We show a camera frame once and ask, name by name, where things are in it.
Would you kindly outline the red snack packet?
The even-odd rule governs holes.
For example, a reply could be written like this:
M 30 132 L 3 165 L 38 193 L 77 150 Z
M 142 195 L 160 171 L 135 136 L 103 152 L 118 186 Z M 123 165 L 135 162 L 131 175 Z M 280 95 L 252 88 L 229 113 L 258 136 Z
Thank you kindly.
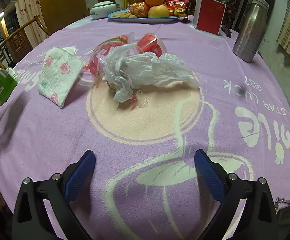
M 187 17 L 189 0 L 166 0 L 169 16 Z

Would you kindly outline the wrapped pastry in plate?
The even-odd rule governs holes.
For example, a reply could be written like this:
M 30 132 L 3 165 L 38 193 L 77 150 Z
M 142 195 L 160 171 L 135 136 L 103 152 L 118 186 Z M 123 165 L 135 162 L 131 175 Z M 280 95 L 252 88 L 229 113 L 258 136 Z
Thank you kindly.
M 146 18 L 148 17 L 148 11 L 150 6 L 145 2 L 137 2 L 133 4 L 129 4 L 129 11 L 138 18 Z

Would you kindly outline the yellow-red apple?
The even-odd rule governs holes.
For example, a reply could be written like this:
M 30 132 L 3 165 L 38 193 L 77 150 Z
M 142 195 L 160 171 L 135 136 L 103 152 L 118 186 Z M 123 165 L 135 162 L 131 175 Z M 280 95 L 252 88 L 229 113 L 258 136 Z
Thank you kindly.
M 158 6 L 153 6 L 148 11 L 149 18 L 166 18 L 169 17 L 169 10 L 168 8 L 161 4 Z

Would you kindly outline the white ceramic lidded jar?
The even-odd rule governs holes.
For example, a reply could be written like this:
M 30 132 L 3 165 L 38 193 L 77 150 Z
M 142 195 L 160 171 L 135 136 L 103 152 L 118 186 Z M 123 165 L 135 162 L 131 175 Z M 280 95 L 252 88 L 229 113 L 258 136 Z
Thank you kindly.
M 91 9 L 90 9 L 90 15 L 93 20 L 98 20 L 101 18 L 107 18 L 107 16 L 115 12 L 117 10 L 117 6 L 112 1 L 103 1 L 96 3 Z

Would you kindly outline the red and white box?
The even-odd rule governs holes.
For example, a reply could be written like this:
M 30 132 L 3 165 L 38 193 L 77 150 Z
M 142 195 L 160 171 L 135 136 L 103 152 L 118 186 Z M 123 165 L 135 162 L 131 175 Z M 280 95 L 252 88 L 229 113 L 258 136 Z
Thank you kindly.
M 192 25 L 214 35 L 219 35 L 226 4 L 216 0 L 196 0 Z

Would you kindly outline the white plastic bag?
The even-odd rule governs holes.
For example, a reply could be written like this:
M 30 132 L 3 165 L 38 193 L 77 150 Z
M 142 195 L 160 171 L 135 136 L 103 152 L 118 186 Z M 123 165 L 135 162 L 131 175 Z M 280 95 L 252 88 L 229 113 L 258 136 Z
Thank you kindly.
M 128 52 L 135 48 L 135 43 L 125 44 L 106 57 L 104 79 L 114 85 L 115 101 L 124 103 L 142 86 L 163 87 L 182 81 L 200 87 L 192 70 L 176 55 L 164 53 L 157 57 L 153 52 L 129 55 Z

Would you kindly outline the green white tissue pack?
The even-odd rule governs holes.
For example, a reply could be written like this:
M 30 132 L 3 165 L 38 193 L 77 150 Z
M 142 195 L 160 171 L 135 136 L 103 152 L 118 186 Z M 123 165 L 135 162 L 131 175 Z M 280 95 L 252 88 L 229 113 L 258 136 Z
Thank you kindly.
M 17 84 L 18 75 L 12 68 L 0 68 L 0 107 L 8 100 Z

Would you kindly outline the floral white tissue pack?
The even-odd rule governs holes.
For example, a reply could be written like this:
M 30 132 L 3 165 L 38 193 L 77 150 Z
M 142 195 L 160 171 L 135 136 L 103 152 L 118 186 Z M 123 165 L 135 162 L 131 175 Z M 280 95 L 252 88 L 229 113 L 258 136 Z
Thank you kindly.
M 63 108 L 65 100 L 78 75 L 85 66 L 76 56 L 77 48 L 53 47 L 46 52 L 42 73 L 38 81 L 38 92 Z

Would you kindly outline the stainless steel bottle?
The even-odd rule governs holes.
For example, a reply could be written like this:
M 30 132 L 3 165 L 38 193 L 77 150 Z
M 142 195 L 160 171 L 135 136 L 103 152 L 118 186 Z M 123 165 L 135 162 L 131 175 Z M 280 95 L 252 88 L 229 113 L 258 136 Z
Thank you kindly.
M 253 60 L 265 34 L 268 9 L 269 4 L 266 0 L 252 0 L 252 5 L 245 15 L 232 51 L 247 63 Z

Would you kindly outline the purple printed tablecloth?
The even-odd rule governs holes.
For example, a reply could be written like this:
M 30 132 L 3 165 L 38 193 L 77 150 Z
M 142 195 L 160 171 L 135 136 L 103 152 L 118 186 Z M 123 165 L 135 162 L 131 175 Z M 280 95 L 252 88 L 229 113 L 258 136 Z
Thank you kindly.
M 76 47 L 89 60 L 105 40 L 157 35 L 182 59 L 200 89 L 181 83 L 142 89 L 147 104 L 130 108 L 104 82 L 81 72 L 63 108 L 40 95 L 46 52 Z M 197 239 L 219 203 L 198 179 L 196 150 L 227 172 L 267 180 L 274 198 L 290 199 L 290 107 L 256 55 L 246 63 L 231 37 L 189 24 L 118 23 L 90 18 L 57 31 L 15 67 L 19 83 L 0 107 L 0 192 L 11 209 L 22 180 L 50 178 L 92 150 L 93 177 L 71 207 L 94 239 Z

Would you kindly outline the blue oval fruit plate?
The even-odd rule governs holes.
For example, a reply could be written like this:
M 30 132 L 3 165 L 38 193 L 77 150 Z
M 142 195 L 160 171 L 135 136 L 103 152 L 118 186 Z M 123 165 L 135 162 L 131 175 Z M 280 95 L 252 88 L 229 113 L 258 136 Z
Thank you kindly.
M 116 22 L 128 22 L 128 23 L 144 23 L 144 24 L 156 24 L 156 23 L 169 23 L 173 22 L 175 20 L 178 20 L 179 18 L 176 16 L 169 16 L 169 17 L 114 17 L 116 14 L 127 14 L 129 12 L 128 9 L 125 10 L 119 10 L 116 12 L 112 12 L 108 14 L 107 18 L 109 20 L 113 20 Z

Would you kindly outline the clear cup with red wrapper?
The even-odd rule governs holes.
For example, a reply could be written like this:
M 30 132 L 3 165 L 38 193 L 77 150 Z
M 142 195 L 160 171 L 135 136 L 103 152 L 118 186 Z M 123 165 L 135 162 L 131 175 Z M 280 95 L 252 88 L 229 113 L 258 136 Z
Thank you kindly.
M 153 33 L 146 33 L 136 45 L 136 50 L 139 53 L 152 52 L 158 58 L 167 53 L 165 44 Z

